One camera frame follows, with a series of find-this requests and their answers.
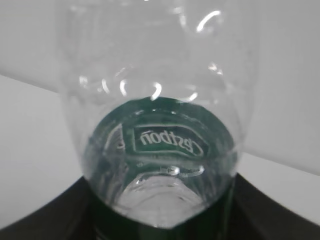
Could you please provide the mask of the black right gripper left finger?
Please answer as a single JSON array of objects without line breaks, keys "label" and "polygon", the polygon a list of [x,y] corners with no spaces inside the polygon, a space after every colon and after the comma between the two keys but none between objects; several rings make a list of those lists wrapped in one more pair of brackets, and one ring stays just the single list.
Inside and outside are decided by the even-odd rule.
[{"label": "black right gripper left finger", "polygon": [[88,184],[81,177],[57,198],[0,230],[2,240],[91,240]]}]

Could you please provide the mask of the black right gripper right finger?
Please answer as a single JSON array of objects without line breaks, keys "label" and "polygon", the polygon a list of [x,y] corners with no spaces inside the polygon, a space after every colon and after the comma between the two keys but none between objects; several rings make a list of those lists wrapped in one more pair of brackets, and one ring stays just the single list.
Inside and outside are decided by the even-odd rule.
[{"label": "black right gripper right finger", "polygon": [[231,208],[232,240],[318,240],[320,226],[283,207],[240,174]]}]

